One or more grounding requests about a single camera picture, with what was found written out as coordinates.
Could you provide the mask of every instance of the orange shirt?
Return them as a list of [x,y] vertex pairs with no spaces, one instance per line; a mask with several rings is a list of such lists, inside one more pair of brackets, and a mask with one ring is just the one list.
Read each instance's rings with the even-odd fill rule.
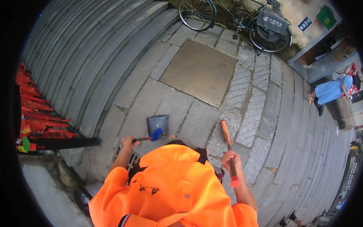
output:
[[129,186],[126,169],[113,169],[89,202],[93,224],[167,227],[180,220],[186,227],[257,227],[256,211],[231,206],[213,166],[197,162],[199,156],[182,145],[159,147],[141,158],[140,167],[147,168]]

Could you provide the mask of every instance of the orange handle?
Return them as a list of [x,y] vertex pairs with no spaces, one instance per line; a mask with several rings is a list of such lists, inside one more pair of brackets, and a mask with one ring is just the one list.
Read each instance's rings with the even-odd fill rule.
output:
[[[225,120],[221,120],[221,124],[224,132],[224,137],[227,143],[227,149],[232,150],[232,143],[231,143],[231,138],[229,137],[227,123]],[[231,187],[237,187],[240,184],[240,181],[237,176],[236,164],[234,163],[233,158],[229,160],[229,168],[231,174]]]

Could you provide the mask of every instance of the brass plate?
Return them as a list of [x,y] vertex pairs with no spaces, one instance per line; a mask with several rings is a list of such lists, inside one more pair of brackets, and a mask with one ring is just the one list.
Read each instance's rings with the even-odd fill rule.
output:
[[161,81],[219,107],[237,60],[187,39]]

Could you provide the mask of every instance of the blue dress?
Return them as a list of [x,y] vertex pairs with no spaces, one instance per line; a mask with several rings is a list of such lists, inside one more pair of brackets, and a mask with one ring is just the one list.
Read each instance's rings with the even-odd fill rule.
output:
[[340,87],[342,86],[343,83],[345,84],[345,91],[349,91],[350,86],[352,86],[353,84],[353,77],[345,76],[338,81],[330,81],[323,84],[319,84],[315,88],[315,93],[319,98],[318,104],[322,105],[342,96],[343,91]]

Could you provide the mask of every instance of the bicycle wheel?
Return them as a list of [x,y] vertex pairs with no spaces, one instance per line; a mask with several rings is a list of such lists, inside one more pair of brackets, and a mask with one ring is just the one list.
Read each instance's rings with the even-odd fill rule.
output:
[[183,23],[197,32],[210,28],[217,18],[217,9],[212,0],[180,0],[178,12]]
[[[251,28],[256,30],[257,24],[256,21],[252,22]],[[286,28],[285,33],[283,35],[278,35],[278,40],[276,42],[268,42],[257,32],[250,32],[249,37],[252,43],[260,50],[264,48],[265,52],[274,53],[283,50],[290,43],[291,34],[290,31]]]

